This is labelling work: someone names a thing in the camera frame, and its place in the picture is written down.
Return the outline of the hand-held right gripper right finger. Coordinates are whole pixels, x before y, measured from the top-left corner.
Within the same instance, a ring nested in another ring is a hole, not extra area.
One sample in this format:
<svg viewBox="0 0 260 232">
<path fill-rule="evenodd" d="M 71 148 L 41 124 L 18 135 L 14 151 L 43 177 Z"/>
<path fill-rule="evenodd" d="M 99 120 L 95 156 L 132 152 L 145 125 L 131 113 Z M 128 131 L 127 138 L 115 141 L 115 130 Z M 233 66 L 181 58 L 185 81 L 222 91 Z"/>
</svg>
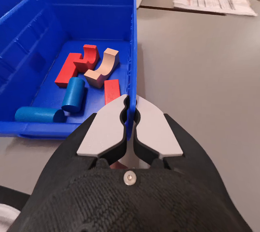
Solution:
<svg viewBox="0 0 260 232">
<path fill-rule="evenodd" d="M 135 155 L 151 165 L 154 159 L 183 155 L 164 113 L 151 102 L 136 96 L 133 138 Z"/>
</svg>

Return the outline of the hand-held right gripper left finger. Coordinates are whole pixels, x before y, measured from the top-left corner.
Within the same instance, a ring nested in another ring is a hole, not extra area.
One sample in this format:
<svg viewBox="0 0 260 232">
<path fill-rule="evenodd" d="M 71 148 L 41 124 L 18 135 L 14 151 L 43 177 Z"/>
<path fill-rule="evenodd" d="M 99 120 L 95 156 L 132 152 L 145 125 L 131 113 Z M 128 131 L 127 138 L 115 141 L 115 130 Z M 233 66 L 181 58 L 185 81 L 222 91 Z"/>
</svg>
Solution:
<svg viewBox="0 0 260 232">
<path fill-rule="evenodd" d="M 129 96 L 124 94 L 102 107 L 94 117 L 77 155 L 105 159 L 109 165 L 121 159 L 127 149 L 126 119 Z"/>
</svg>

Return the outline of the red rectangular wooden block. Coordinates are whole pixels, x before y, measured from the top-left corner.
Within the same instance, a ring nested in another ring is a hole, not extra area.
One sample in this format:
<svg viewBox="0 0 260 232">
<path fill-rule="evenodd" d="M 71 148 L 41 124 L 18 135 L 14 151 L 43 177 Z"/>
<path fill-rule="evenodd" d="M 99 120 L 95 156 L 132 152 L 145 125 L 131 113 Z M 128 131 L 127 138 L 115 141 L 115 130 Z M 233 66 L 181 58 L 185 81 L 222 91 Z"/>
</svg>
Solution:
<svg viewBox="0 0 260 232">
<path fill-rule="evenodd" d="M 70 78 L 77 77 L 78 70 L 74 64 L 74 61 L 77 61 L 78 59 L 83 59 L 83 56 L 81 53 L 69 53 L 67 56 L 67 59 L 65 60 L 56 80 L 55 84 L 58 87 L 67 87 Z"/>
<path fill-rule="evenodd" d="M 105 105 L 121 96 L 119 80 L 105 80 L 104 81 L 105 91 Z"/>
</svg>

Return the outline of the blue cylinder wooden block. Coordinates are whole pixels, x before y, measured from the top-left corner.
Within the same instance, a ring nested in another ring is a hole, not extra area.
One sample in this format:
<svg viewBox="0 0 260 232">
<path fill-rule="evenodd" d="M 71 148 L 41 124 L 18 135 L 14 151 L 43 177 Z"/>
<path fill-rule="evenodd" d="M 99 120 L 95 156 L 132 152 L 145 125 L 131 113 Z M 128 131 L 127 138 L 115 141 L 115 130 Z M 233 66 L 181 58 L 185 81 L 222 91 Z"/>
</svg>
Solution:
<svg viewBox="0 0 260 232">
<path fill-rule="evenodd" d="M 66 88 L 61 109 L 69 113 L 77 113 L 81 110 L 85 90 L 85 81 L 79 77 L 72 77 Z"/>
<path fill-rule="evenodd" d="M 20 107 L 15 113 L 18 122 L 64 123 L 67 117 L 62 109 L 46 107 Z"/>
</svg>

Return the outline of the red arch wooden block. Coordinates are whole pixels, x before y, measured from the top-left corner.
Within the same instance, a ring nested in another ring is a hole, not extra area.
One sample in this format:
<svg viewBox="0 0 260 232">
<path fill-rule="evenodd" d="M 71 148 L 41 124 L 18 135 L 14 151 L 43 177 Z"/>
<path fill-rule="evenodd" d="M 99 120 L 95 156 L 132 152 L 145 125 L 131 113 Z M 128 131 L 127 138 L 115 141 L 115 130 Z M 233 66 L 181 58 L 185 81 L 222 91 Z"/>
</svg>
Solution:
<svg viewBox="0 0 260 232">
<path fill-rule="evenodd" d="M 96 45 L 84 45 L 84 54 L 73 53 L 72 62 L 79 73 L 86 73 L 93 70 L 99 59 L 99 51 Z"/>
</svg>

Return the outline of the tagged blue storage bin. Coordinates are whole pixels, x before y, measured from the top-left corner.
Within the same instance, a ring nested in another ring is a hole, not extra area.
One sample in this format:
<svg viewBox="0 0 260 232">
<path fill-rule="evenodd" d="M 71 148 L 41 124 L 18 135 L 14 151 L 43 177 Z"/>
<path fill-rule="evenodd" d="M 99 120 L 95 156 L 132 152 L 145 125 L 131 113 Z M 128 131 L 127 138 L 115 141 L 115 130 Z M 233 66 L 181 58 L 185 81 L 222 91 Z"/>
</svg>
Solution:
<svg viewBox="0 0 260 232">
<path fill-rule="evenodd" d="M 136 0 L 0 0 L 1 137 L 65 139 L 105 106 L 104 88 L 86 82 L 82 108 L 65 123 L 15 121 L 20 107 L 61 109 L 65 88 L 55 84 L 69 53 L 85 44 L 119 51 L 110 75 L 130 97 L 127 139 L 134 122 L 137 85 Z"/>
</svg>

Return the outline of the person's right hand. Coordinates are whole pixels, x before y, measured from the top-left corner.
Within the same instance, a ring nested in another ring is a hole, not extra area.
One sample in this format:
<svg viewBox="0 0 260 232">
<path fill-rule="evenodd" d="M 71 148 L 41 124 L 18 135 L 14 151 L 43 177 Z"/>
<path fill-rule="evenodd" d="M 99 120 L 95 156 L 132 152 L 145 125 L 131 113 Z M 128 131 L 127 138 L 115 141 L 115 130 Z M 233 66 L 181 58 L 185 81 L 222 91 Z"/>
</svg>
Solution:
<svg viewBox="0 0 260 232">
<path fill-rule="evenodd" d="M 110 168 L 111 169 L 128 169 L 127 166 L 125 166 L 124 164 L 120 163 L 119 161 L 116 161 L 115 163 L 110 165 Z"/>
</svg>

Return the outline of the natural wood arch block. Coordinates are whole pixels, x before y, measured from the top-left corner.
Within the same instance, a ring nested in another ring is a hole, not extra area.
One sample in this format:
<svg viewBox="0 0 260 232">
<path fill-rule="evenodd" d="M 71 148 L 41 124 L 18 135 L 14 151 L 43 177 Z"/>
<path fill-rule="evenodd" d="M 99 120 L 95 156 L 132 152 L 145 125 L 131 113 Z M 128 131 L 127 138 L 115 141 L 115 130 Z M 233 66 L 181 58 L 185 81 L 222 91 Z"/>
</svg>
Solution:
<svg viewBox="0 0 260 232">
<path fill-rule="evenodd" d="M 119 64 L 119 51 L 107 48 L 103 53 L 103 60 L 96 70 L 88 69 L 84 74 L 89 85 L 101 88 Z"/>
</svg>

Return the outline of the person's white clothing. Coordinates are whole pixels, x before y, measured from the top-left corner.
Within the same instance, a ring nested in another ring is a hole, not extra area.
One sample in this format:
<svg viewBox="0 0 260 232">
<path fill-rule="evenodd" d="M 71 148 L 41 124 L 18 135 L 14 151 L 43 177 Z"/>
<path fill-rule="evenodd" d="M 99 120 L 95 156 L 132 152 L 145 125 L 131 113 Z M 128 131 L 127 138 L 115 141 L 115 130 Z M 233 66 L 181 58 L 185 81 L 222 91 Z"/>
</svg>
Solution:
<svg viewBox="0 0 260 232">
<path fill-rule="evenodd" d="M 0 231 L 6 232 L 20 214 L 20 210 L 6 204 L 0 204 Z"/>
</svg>

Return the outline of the laminated paper sheet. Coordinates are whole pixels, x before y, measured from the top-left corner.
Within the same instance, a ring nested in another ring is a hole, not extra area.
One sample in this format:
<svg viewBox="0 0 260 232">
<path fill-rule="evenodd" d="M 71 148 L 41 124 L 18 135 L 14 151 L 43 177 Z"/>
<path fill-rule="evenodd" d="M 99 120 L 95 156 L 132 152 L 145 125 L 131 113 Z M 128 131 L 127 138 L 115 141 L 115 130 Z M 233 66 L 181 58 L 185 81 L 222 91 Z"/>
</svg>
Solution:
<svg viewBox="0 0 260 232">
<path fill-rule="evenodd" d="M 239 16 L 258 16 L 248 0 L 173 0 L 175 8 Z"/>
</svg>

